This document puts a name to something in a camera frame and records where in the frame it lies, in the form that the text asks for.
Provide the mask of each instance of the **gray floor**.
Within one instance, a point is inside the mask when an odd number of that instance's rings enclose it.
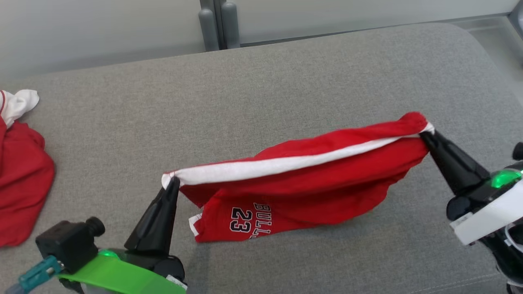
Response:
[[[467,30],[478,40],[523,105],[523,40],[508,18],[498,16],[450,23]]]

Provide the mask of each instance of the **white stripe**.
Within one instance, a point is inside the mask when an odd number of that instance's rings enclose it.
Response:
[[[200,234],[200,233],[198,233],[198,231],[196,230],[196,227],[195,227],[195,223],[197,221],[199,221],[200,219],[201,219],[201,213],[189,218],[189,227],[191,228],[191,231],[195,235],[195,237]]]
[[[433,133],[434,126],[431,123],[428,123],[420,132],[425,131]],[[162,176],[162,185],[166,188],[170,179],[175,175],[180,179],[181,185],[232,182],[236,180],[276,175],[369,152],[401,138],[413,136],[416,136],[416,134],[377,139],[317,155],[280,157],[247,162],[228,162],[183,168],[169,174],[164,174]]]

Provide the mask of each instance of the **crumpled white cloth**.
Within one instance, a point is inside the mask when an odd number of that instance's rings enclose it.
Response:
[[[39,100],[35,90],[20,90],[15,95],[0,91],[0,116],[7,128],[24,113],[33,109]]]

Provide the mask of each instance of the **teal connector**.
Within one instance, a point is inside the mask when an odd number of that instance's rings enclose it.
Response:
[[[18,278],[18,282],[24,292],[29,293],[61,271],[62,265],[56,260],[56,257],[50,255],[25,274],[21,275]]]

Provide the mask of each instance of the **crumpled red cloth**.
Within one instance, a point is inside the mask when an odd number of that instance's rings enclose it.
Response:
[[[26,123],[8,129],[0,119],[0,247],[25,241],[54,179],[45,141]]]

